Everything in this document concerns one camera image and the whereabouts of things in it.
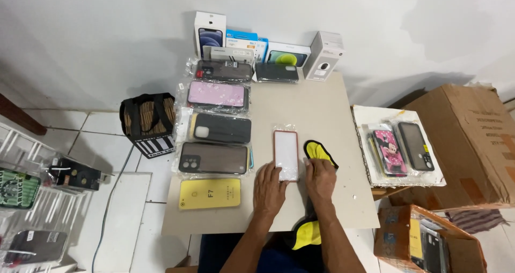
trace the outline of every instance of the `wooden chair leg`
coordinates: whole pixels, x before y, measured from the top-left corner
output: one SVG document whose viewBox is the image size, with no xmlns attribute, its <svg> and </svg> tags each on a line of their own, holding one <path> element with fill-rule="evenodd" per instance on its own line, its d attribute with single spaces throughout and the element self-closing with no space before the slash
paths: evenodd
<svg viewBox="0 0 515 273">
<path fill-rule="evenodd" d="M 30 117 L 21 108 L 0 94 L 0 115 L 20 125 L 35 135 L 45 135 L 46 128 Z"/>
</svg>

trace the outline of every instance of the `brown cardboard box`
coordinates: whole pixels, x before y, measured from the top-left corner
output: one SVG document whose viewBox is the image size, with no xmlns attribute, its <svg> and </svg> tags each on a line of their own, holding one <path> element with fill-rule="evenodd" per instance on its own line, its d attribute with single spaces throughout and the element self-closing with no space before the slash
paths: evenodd
<svg viewBox="0 0 515 273">
<path fill-rule="evenodd" d="M 426 273 L 411 261 L 409 254 L 410 218 L 425 220 L 445 238 L 451 265 L 450 273 L 486 273 L 486 261 L 480 242 L 454 224 L 416 205 L 379 210 L 381 227 L 376 231 L 374 255 L 403 272 Z"/>
<path fill-rule="evenodd" d="M 431 211 L 515 206 L 515 121 L 494 89 L 451 84 L 405 107 L 416 111 L 447 185 L 412 187 L 393 205 Z"/>
</svg>

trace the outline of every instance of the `wire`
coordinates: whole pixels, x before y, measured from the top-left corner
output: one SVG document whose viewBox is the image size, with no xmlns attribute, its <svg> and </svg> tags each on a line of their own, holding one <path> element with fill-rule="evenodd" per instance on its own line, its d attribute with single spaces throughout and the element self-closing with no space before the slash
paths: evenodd
<svg viewBox="0 0 515 273">
<path fill-rule="evenodd" d="M 95 250 L 95 254 L 93 255 L 93 262 L 91 262 L 91 273 L 94 273 L 95 270 L 95 259 L 96 255 L 98 253 L 98 250 L 100 249 L 100 245 L 102 244 L 102 239 L 104 238 L 104 229 L 106 228 L 106 218 L 107 218 L 107 211 L 109 210 L 109 203 L 111 202 L 111 197 L 113 195 L 114 188 L 116 187 L 116 184 L 118 183 L 118 180 L 122 176 L 122 172 L 125 170 L 125 166 L 127 165 L 127 162 L 129 161 L 130 155 L 132 154 L 132 150 L 134 149 L 134 145 L 130 148 L 129 155 L 125 159 L 124 166 L 122 166 L 122 170 L 118 174 L 118 177 L 116 178 L 116 181 L 114 182 L 113 189 L 111 190 L 111 193 L 109 194 L 109 198 L 107 198 L 107 205 L 106 205 L 106 211 L 104 212 L 104 219 L 102 220 L 102 230 L 100 231 L 100 240 L 98 241 L 97 249 Z"/>
</svg>

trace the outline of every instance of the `pink floral phone case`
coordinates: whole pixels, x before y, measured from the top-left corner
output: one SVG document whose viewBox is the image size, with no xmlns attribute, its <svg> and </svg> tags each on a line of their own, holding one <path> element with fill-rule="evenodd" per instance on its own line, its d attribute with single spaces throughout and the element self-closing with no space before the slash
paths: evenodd
<svg viewBox="0 0 515 273">
<path fill-rule="evenodd" d="M 406 176 L 408 170 L 394 134 L 388 130 L 374 130 L 373 136 L 384 172 L 390 176 Z"/>
<path fill-rule="evenodd" d="M 191 104 L 243 107 L 245 101 L 245 87 L 240 85 L 201 81 L 190 84 L 188 102 Z"/>
</svg>

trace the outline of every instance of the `table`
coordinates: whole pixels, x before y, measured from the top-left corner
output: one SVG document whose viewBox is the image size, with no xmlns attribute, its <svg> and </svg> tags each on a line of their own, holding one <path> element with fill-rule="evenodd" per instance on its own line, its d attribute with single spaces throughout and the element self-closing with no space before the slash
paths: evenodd
<svg viewBox="0 0 515 273">
<path fill-rule="evenodd" d="M 336 214 L 344 228 L 378 228 L 376 206 L 367 179 L 343 78 L 332 72 L 325 82 L 253 83 L 250 95 L 252 150 L 255 168 L 273 159 L 275 125 L 293 124 L 302 146 L 313 139 L 324 144 L 339 165 L 333 194 Z M 255 174 L 241 179 L 241 204 L 234 208 L 179 210 L 181 180 L 172 176 L 162 235 L 244 232 L 252 217 Z M 305 216 L 307 193 L 301 181 L 290 183 L 286 201 L 270 231 L 291 231 Z"/>
</svg>

